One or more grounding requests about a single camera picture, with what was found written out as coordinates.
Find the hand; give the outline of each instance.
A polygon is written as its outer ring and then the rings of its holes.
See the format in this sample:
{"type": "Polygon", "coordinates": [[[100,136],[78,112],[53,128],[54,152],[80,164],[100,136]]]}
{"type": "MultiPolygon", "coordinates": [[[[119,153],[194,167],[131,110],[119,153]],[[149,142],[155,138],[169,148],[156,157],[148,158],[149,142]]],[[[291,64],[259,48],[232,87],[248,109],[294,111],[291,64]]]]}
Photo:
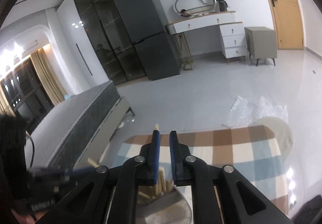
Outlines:
{"type": "MultiPolygon", "coordinates": [[[[32,216],[30,215],[19,215],[17,212],[14,210],[11,210],[12,214],[15,216],[19,224],[35,224],[36,221],[33,219],[32,216]]],[[[45,215],[46,212],[37,212],[35,213],[35,217],[37,220],[39,220],[43,215],[45,215]]]]}

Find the checkered tablecloth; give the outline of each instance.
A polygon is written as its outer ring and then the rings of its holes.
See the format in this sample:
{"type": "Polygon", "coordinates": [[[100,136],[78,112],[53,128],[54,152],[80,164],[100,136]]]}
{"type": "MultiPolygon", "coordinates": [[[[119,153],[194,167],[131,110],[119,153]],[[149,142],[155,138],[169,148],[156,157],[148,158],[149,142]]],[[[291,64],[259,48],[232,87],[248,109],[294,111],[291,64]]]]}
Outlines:
{"type": "MultiPolygon", "coordinates": [[[[151,135],[138,135],[126,140],[112,167],[140,153],[142,145],[150,143],[151,135]]],[[[192,155],[207,164],[222,167],[233,165],[258,190],[270,199],[284,214],[288,214],[288,187],[280,149],[274,133],[265,126],[240,129],[178,134],[180,143],[189,147],[192,155]]],[[[161,135],[160,166],[170,179],[171,160],[169,134],[161,135]]],[[[191,204],[191,189],[179,188],[191,204]]]]}

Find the dark gray refrigerator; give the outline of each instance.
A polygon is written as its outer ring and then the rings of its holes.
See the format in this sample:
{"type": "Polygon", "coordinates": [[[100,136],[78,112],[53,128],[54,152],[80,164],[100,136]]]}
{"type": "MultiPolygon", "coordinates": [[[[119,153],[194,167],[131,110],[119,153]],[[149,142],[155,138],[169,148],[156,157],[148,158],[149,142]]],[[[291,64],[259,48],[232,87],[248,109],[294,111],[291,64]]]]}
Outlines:
{"type": "Polygon", "coordinates": [[[150,80],[180,74],[181,59],[160,0],[114,0],[150,80]]]}

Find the plastic bag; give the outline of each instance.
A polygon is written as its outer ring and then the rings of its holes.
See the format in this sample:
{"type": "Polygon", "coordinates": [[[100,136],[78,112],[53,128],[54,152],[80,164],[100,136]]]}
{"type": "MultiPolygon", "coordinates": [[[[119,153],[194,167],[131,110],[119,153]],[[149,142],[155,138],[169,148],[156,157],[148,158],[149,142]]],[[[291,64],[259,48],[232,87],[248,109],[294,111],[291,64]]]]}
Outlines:
{"type": "Polygon", "coordinates": [[[263,96],[257,102],[238,96],[228,115],[227,125],[223,126],[247,127],[263,117],[277,117],[286,123],[289,122],[286,105],[273,105],[263,96]]]}

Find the floor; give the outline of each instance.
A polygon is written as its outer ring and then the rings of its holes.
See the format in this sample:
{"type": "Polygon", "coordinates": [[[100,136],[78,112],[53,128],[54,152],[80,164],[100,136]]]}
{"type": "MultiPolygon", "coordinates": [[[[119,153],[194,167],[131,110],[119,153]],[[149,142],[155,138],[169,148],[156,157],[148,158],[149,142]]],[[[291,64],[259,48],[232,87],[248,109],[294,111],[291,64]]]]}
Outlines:
{"type": "Polygon", "coordinates": [[[246,58],[203,59],[193,71],[157,81],[142,81],[118,88],[135,117],[128,115],[123,128],[111,139],[103,164],[110,166],[124,140],[150,134],[156,123],[161,132],[195,132],[223,128],[237,96],[258,100],[264,96],[276,105],[287,105],[294,146],[285,167],[294,171],[296,204],[322,192],[322,61],[307,51],[279,51],[272,60],[246,58]]]}

